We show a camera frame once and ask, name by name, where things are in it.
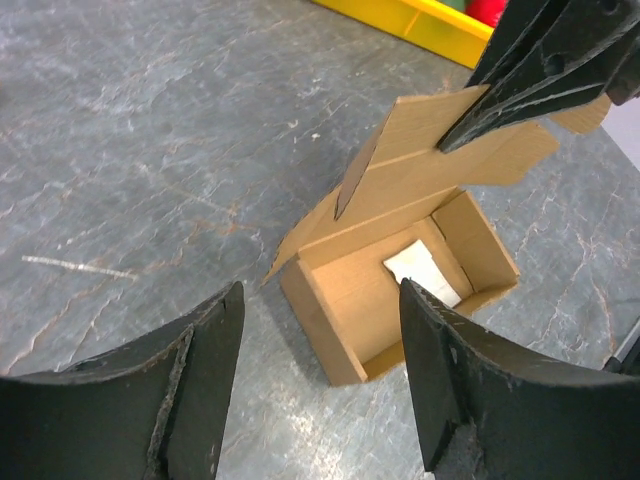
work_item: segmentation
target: white wall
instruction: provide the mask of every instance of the white wall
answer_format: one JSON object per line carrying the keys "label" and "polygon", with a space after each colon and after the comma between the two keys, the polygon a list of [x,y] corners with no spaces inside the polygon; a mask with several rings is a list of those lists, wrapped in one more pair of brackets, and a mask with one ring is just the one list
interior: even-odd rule
{"label": "white wall", "polygon": [[640,99],[612,106],[602,126],[640,170]]}

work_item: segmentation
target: gray tabletop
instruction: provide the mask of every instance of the gray tabletop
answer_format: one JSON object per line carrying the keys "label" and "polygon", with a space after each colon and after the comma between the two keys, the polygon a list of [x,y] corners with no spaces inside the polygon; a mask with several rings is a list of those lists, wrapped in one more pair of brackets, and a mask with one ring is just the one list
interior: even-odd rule
{"label": "gray tabletop", "polygon": [[[2,373],[111,349],[239,279],[219,478],[423,478],[404,367],[329,388],[259,285],[395,97],[467,70],[292,0],[6,0],[0,64]],[[525,181],[472,188],[523,274],[475,319],[598,368],[640,313],[640,173],[601,129],[551,128],[562,148]]]}

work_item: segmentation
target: box lid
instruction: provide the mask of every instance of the box lid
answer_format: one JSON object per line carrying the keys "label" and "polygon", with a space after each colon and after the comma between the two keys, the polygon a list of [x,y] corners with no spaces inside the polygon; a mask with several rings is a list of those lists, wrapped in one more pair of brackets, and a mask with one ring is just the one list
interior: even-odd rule
{"label": "box lid", "polygon": [[[558,148],[546,129],[529,121],[492,131],[452,153],[440,152],[438,140],[486,88],[398,98],[348,167],[342,185],[285,237],[267,278],[306,245],[457,185],[516,183]],[[595,128],[606,114],[603,104],[563,113],[558,123],[580,132]]]}

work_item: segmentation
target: white surface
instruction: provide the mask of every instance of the white surface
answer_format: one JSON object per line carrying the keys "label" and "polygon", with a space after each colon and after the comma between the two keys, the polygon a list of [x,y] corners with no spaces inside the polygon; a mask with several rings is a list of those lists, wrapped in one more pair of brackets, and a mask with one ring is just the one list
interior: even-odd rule
{"label": "white surface", "polygon": [[450,308],[460,303],[460,297],[442,275],[429,249],[420,240],[383,263],[393,273],[396,282],[401,283],[404,278],[413,280]]}
{"label": "white surface", "polygon": [[620,107],[615,105],[602,122],[602,126],[618,144],[631,163],[640,170],[640,99],[631,100]]}

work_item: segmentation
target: black object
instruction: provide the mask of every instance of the black object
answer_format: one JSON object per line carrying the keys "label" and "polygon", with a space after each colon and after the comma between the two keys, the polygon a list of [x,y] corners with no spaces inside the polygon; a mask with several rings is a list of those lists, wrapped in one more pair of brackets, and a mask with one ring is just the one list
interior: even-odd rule
{"label": "black object", "polygon": [[425,469],[475,423],[491,479],[640,478],[640,378],[528,350],[408,280],[400,318]]}
{"label": "black object", "polygon": [[0,478],[215,478],[243,323],[235,283],[65,371],[0,379]]}
{"label": "black object", "polygon": [[441,151],[605,92],[625,103],[640,94],[640,0],[510,0],[467,86],[481,84]]}
{"label": "black object", "polygon": [[640,318],[607,360],[603,370],[640,376]]}

